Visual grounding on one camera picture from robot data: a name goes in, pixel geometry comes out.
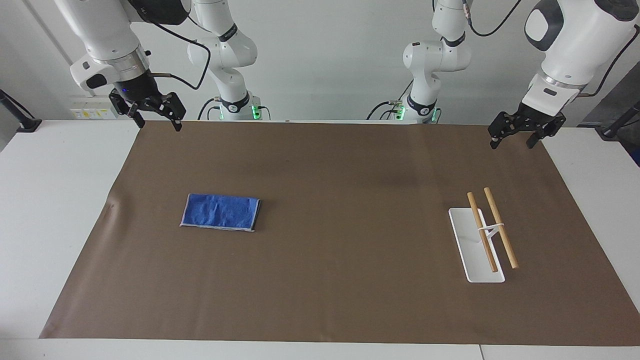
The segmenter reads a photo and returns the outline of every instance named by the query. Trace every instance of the white plastic tray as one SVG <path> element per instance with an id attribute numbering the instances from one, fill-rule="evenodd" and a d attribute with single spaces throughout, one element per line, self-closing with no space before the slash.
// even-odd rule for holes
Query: white plastic tray
<path id="1" fill-rule="evenodd" d="M 482 210 L 478 209 L 478 211 L 484 227 L 486 223 L 484 222 Z M 489 259 L 486 257 L 484 245 L 471 208 L 451 208 L 449 209 L 449 218 L 453 226 L 453 233 L 456 235 L 458 250 L 460 251 L 460 258 L 465 268 L 467 280 L 469 282 L 504 282 L 504 273 L 498 256 L 495 254 L 493 242 L 488 239 L 491 253 L 498 267 L 498 272 L 491 272 Z"/>

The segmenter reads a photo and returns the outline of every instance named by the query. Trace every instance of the black stand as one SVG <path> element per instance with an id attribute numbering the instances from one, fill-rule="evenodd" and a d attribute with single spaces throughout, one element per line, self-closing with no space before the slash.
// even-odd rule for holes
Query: black stand
<path id="1" fill-rule="evenodd" d="M 42 120 L 40 119 L 30 119 L 25 116 L 25 114 L 23 114 L 11 100 L 9 100 L 2 90 L 0 90 L 0 102 L 20 122 L 20 127 L 16 130 L 17 133 L 32 133 L 36 131 L 38 126 L 42 123 Z"/>
<path id="2" fill-rule="evenodd" d="M 631 109 L 627 110 L 622 116 L 616 120 L 613 124 L 604 129 L 601 127 L 596 127 L 596 132 L 600 135 L 600 137 L 605 141 L 613 140 L 618 134 L 618 130 L 623 127 L 629 120 L 631 120 L 634 116 L 636 116 L 640 112 L 640 101 L 635 103 Z"/>

